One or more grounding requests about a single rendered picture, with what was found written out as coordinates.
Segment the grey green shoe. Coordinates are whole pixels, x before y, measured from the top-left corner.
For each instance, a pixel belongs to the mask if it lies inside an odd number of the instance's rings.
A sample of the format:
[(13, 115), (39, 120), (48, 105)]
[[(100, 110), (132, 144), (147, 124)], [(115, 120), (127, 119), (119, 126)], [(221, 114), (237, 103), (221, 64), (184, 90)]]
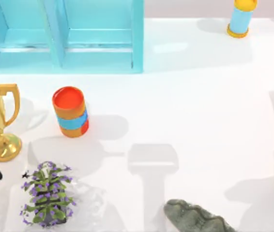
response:
[(164, 213), (179, 232), (238, 232), (223, 217), (185, 200), (168, 200)]

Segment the light blue rack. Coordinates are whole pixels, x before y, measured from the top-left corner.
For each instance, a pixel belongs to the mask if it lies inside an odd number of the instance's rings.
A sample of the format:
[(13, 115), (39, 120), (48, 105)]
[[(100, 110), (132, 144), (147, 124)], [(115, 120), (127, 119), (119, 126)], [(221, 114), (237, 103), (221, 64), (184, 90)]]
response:
[(0, 74), (141, 73), (144, 0), (0, 0)]

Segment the orange and blue can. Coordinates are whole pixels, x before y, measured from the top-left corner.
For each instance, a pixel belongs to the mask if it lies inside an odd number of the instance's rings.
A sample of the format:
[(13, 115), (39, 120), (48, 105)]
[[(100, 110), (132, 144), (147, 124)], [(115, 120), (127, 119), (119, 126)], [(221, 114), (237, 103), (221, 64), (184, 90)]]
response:
[(58, 89), (52, 96), (57, 121), (63, 135), (80, 137), (89, 128), (89, 119), (83, 92), (72, 86)]

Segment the blue and yellow bottle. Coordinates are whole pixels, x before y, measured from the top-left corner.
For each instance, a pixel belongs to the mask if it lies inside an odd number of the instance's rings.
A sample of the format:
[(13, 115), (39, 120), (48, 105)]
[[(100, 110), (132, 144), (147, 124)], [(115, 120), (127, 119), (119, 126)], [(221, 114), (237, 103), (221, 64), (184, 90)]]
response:
[(231, 15), (227, 33), (234, 38), (243, 38), (248, 34), (249, 23), (258, 0), (234, 0), (234, 10)]

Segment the purple flower plant pot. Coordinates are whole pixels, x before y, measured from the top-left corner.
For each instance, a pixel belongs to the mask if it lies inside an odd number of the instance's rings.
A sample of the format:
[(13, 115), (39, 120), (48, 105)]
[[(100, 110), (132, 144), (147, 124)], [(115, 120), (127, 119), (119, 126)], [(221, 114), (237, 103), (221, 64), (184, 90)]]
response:
[(21, 189), (30, 195), (30, 202), (24, 204), (19, 213), (23, 223), (49, 228), (67, 222), (73, 215), (70, 206), (76, 205), (74, 198), (65, 191), (66, 184), (73, 180), (66, 174), (71, 170), (67, 165), (59, 167), (51, 161), (44, 161), (31, 174), (26, 171), (22, 175), (26, 181)]

